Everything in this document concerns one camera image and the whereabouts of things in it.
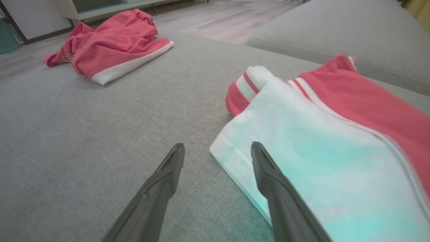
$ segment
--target red stripe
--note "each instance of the red stripe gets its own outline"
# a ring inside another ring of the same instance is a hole
[[[305,92],[305,90],[301,87],[301,85],[298,83],[298,81],[296,79],[293,79],[293,82],[296,83],[296,85],[298,86],[298,88],[300,89],[300,91],[303,93],[303,95],[310,100],[309,96],[307,95],[307,93]]]
[[[249,78],[246,72],[243,73],[243,77],[245,78],[246,82],[252,88],[252,90],[254,90],[255,93],[260,92],[260,90],[258,90],[258,88],[254,85],[254,83],[251,81],[251,79]]]

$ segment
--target clothing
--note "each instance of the clothing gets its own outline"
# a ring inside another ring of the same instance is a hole
[[[268,222],[253,141],[265,146],[333,241],[430,241],[429,129],[430,117],[339,55],[286,83],[268,79],[210,151]]]
[[[71,62],[78,74],[105,85],[173,47],[167,38],[156,40],[157,34],[151,15],[138,9],[120,12],[96,30],[79,22],[60,51],[43,62]]]

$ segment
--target white cabinet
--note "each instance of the white cabinet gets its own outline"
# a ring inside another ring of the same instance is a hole
[[[2,0],[27,39],[70,28],[52,0]]]
[[[108,5],[88,9],[80,5],[85,4],[85,0],[75,0],[75,3],[73,0],[54,0],[61,15],[74,20],[88,19],[163,1],[166,0],[111,0]]]

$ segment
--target fabric upholstery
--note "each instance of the fabric upholstery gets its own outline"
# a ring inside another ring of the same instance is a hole
[[[430,96],[430,36],[393,0],[313,0],[246,45],[321,64],[347,54],[362,75]]]
[[[264,65],[289,80],[319,64],[160,33],[175,47],[105,87],[42,62],[0,82],[0,241],[100,241],[176,142],[185,161],[160,242],[274,240],[209,147],[243,70]],[[379,84],[430,114],[430,97]]]

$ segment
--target teal basket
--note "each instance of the teal basket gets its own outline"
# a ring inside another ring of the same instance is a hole
[[[19,47],[12,29],[5,19],[0,19],[0,54],[11,52]]]

